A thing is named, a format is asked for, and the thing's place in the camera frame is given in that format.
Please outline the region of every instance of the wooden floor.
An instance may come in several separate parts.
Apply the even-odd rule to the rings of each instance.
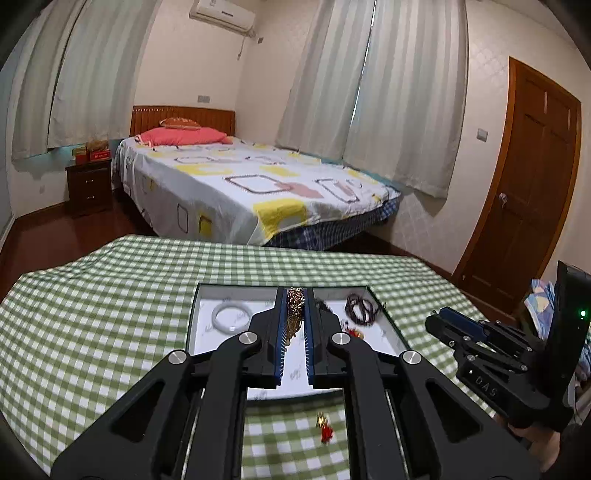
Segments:
[[[65,205],[53,206],[17,219],[0,253],[0,300],[23,274],[57,267],[88,255],[116,238],[135,233],[155,235],[132,200],[122,192],[113,193],[113,209],[72,218]],[[388,242],[362,233],[337,245],[332,251],[381,255],[409,255]],[[451,274],[428,264],[451,281]],[[515,319],[470,296],[489,320],[514,325]]]

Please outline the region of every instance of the red pillow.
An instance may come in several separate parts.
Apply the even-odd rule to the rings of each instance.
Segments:
[[[214,128],[202,127],[199,130],[181,130],[158,127],[136,135],[135,140],[151,147],[156,145],[203,145],[208,143],[231,144],[232,140],[224,132]]]

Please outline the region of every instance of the green gingham tablecloth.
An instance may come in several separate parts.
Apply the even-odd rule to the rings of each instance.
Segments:
[[[456,287],[409,257],[120,238],[73,263],[23,275],[0,305],[0,408],[46,472],[167,352],[184,348],[199,282],[369,285],[411,347],[456,384],[453,351],[426,332],[425,318],[451,306],[483,319]],[[316,428],[319,411],[335,429],[328,445]],[[242,477],[349,478],[342,396],[251,404]]]

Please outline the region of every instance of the white box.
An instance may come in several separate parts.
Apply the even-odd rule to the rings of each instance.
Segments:
[[[394,322],[384,311],[378,313],[371,326],[358,326],[349,320],[345,313],[347,296],[356,293],[370,300],[374,305],[379,302],[369,287],[313,287],[316,300],[323,300],[332,312],[339,317],[341,326],[349,322],[349,328],[355,328],[363,333],[363,339],[377,352],[389,355],[399,355],[409,350],[408,344],[400,335]],[[191,355],[215,350],[230,335],[223,333],[212,325],[212,311],[223,301],[238,301],[250,309],[253,315],[273,308],[276,287],[239,287],[211,284],[199,284],[193,299],[191,309],[189,333],[186,349]],[[237,309],[222,310],[218,320],[224,325],[244,323],[243,313]],[[249,388],[249,400],[263,400],[276,398],[293,398],[305,395],[315,395],[330,390],[314,390],[308,385],[306,373],[306,350],[304,347],[304,328],[300,328],[295,338],[291,340],[285,352],[284,373],[281,385],[276,390],[261,390]]]

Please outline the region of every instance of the white curtain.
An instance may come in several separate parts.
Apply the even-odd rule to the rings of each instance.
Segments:
[[[321,0],[277,144],[341,159],[367,49],[374,0]]]
[[[377,0],[343,159],[447,197],[466,84],[465,0]]]
[[[68,38],[86,0],[55,0],[44,9],[19,60],[22,82],[11,97],[17,102],[12,137],[13,159],[47,152],[53,90]]]
[[[129,135],[139,65],[160,1],[86,1],[56,85],[50,148]]]

